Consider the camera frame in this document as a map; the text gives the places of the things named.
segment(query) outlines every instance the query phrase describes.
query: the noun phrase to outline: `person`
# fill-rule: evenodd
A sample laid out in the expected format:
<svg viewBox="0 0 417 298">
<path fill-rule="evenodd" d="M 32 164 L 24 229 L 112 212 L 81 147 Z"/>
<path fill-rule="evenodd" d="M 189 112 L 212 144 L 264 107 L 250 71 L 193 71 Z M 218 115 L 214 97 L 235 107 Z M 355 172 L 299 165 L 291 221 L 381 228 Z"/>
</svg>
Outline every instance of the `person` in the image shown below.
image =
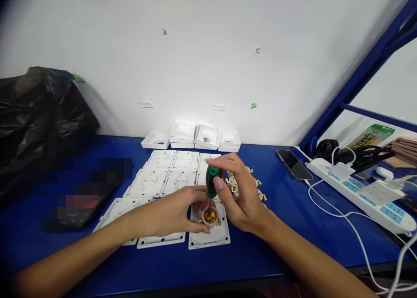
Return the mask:
<svg viewBox="0 0 417 298">
<path fill-rule="evenodd" d="M 228 219 L 237 228 L 268 243 L 317 297 L 377 297 L 353 274 L 262 205 L 255 179 L 235 153 L 206 161 L 210 166 L 231 171 L 238 183 L 239 196 L 233 199 L 226 183 L 219 177 L 214 179 Z M 17 295 L 61 297 L 133 238 L 165 236 L 174 232 L 209 233 L 204 224 L 187 218 L 191 204 L 201 210 L 207 206 L 205 191 L 205 186 L 184 187 L 131 210 L 100 230 L 33 264 L 15 277 Z"/>
</svg>

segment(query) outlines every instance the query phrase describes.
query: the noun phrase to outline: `power strip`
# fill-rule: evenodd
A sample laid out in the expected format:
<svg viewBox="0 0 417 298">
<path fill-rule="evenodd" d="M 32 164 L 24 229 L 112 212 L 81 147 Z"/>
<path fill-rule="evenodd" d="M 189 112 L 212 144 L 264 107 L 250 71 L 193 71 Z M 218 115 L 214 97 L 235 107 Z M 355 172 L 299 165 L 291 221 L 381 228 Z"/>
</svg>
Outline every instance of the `power strip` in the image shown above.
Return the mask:
<svg viewBox="0 0 417 298">
<path fill-rule="evenodd" d="M 361 208 L 369 217 L 393 233 L 411 236 L 411 232 L 417 228 L 416 221 L 400 207 L 391 202 L 385 205 L 377 205 L 361 194 L 366 185 L 358 180 L 350 176 L 346 180 L 341 180 L 333 174 L 329 175 L 331 163 L 323 158 L 316 158 L 307 163 L 306 166 L 315 175 L 322 178 L 327 184 Z"/>
</svg>

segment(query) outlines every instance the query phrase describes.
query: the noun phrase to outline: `green screwdriver handle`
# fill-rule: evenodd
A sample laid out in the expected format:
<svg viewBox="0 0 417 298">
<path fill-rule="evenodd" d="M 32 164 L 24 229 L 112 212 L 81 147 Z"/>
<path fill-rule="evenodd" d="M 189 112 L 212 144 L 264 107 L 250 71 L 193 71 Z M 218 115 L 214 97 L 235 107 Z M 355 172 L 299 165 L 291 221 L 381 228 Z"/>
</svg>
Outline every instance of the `green screwdriver handle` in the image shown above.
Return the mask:
<svg viewBox="0 0 417 298">
<path fill-rule="evenodd" d="M 207 185 L 207 191 L 205 193 L 209 199 L 213 199 L 217 195 L 216 188 L 213 183 L 213 179 L 216 176 L 222 179 L 222 169 L 208 166 L 207 173 L 205 174 L 205 183 Z"/>
</svg>

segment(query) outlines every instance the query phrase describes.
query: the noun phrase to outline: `blue table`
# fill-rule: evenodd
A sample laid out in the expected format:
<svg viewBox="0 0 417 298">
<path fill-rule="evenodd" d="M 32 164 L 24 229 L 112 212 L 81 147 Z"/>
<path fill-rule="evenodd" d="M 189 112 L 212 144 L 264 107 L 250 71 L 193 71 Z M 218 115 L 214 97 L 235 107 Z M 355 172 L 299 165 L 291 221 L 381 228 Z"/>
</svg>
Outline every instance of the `blue table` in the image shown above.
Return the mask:
<svg viewBox="0 0 417 298">
<path fill-rule="evenodd" d="M 96 136 L 79 157 L 132 158 L 132 175 L 135 175 L 152 152 L 151 149 L 143 149 L 141 141 L 141 138 Z M 349 224 L 314 206 L 308 198 L 306 184 L 295 181 L 278 159 L 275 154 L 278 148 L 287 147 L 242 145 L 238 153 L 243 162 L 253 168 L 253 176 L 261 180 L 259 188 L 268 198 L 265 202 L 267 207 L 343 266 L 364 266 L 364 256 Z M 294 150 L 294 153 L 305 161 L 300 152 Z M 131 182 L 128 180 L 119 186 L 103 208 L 102 214 L 115 197 L 123 195 Z M 344 213 L 360 211 L 324 182 L 317 185 L 316 190 Z M 97 225 L 98 220 L 80 232 L 41 232 L 40 219 L 48 218 L 49 207 L 57 206 L 56 195 L 51 185 L 49 195 L 33 192 L 31 196 L 1 212 L 1 255 L 10 273 L 16 273 L 90 234 Z M 315 198 L 320 205 L 325 206 L 318 197 Z M 398 246 L 370 220 L 354 215 L 351 221 L 362 237 L 370 263 L 377 265 L 391 262 L 392 268 L 398 258 Z M 228 225 L 231 239 L 228 245 L 189 251 L 187 234 L 184 243 L 175 245 L 142 250 L 135 246 L 121 247 L 76 286 L 72 293 L 84 297 L 218 282 L 235 284 L 234 281 L 242 280 L 250 284 L 249 281 L 253 279 L 289 275 L 286 264 L 262 240 L 241 232 L 230 221 Z M 208 259 L 210 266 L 217 267 L 209 272 Z"/>
</svg>

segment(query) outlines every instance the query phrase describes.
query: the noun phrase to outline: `fingernail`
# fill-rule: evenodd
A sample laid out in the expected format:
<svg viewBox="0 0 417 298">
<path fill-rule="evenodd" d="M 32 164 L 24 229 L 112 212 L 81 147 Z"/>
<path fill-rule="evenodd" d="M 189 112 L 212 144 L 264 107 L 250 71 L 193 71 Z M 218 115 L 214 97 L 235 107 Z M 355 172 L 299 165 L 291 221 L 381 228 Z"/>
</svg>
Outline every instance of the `fingernail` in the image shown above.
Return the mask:
<svg viewBox="0 0 417 298">
<path fill-rule="evenodd" d="M 223 186 L 224 186 L 223 180 L 221 178 L 219 178 L 218 176 L 214 177 L 213 183 L 214 183 L 214 187 L 216 188 L 216 191 L 222 189 Z"/>
</svg>

